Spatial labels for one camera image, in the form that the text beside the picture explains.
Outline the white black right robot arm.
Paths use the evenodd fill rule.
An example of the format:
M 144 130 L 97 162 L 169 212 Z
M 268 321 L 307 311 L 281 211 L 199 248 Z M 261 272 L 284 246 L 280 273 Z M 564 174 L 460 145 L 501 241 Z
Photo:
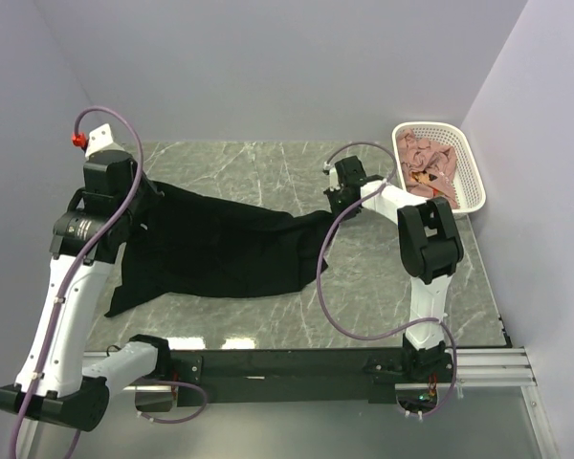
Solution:
M 407 342 L 414 348 L 401 358 L 406 378 L 421 382 L 434 369 L 427 351 L 444 338 L 447 292 L 464 249 L 453 210 L 444 197 L 426 199 L 392 185 L 387 178 L 365 173 L 355 156 L 324 164 L 329 188 L 324 191 L 338 220 L 351 218 L 362 209 L 371 210 L 397 226 L 399 254 L 410 275 L 410 326 Z

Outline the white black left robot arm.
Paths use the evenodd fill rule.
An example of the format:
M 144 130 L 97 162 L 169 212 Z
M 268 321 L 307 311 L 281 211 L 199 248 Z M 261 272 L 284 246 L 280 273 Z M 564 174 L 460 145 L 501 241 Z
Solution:
M 137 169 L 122 150 L 103 150 L 86 160 L 84 186 L 54 224 L 49 287 L 33 346 L 15 382 L 0 387 L 0 410 L 89 432 L 112 396 L 139 379 L 159 384 L 171 375 L 167 340 L 148 335 L 132 337 L 98 363 L 83 364 L 94 310 L 119 248 L 160 200 L 157 188 L 142 179 L 123 214 L 112 218 Z

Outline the black t shirt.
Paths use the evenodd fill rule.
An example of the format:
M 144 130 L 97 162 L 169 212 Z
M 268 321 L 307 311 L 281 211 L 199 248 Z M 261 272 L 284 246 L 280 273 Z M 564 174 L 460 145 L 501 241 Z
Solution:
M 301 291 L 326 269 L 318 260 L 333 215 L 302 216 L 193 193 L 159 182 L 161 200 L 125 245 L 116 317 L 164 294 L 257 298 Z

